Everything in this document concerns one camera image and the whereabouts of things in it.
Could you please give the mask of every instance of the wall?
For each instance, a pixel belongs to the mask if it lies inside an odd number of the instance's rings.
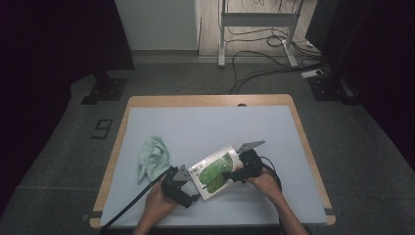
[[[198,50],[199,0],[115,0],[131,50]]]

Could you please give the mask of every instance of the power strip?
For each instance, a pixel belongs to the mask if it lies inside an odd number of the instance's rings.
[[[309,78],[309,77],[314,77],[314,76],[318,76],[318,75],[322,75],[324,74],[324,71],[322,70],[311,70],[311,71],[306,71],[306,72],[302,72],[301,73],[301,78]]]

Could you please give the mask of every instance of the crumpled cloth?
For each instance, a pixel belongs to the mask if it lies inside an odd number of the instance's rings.
[[[170,167],[170,158],[159,136],[151,136],[138,154],[138,183],[147,174],[150,181],[155,180]]]

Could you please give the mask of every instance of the desk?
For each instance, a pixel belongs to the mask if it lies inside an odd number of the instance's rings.
[[[329,198],[324,188],[323,181],[316,162],[312,156],[311,149],[307,142],[304,130],[300,123],[299,114],[294,105],[293,99],[289,95],[220,95],[220,96],[136,96],[131,97],[119,131],[115,140],[113,152],[104,175],[104,179],[95,203],[95,207],[90,218],[90,225],[94,228],[100,227],[100,216],[93,216],[99,214],[107,201],[111,182],[114,175],[115,165],[118,154],[121,148],[122,139],[125,134],[129,111],[131,108],[166,108],[166,107],[235,107],[239,104],[246,104],[248,106],[288,106],[293,116],[297,131],[300,136],[300,142],[303,146],[308,164],[310,166],[313,179],[317,185],[318,192],[325,210],[331,210]],[[327,224],[334,224],[336,218],[333,215],[327,215]]]

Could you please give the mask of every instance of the black curtain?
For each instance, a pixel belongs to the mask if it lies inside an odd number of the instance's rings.
[[[67,108],[71,84],[134,70],[113,0],[0,3],[2,211]]]

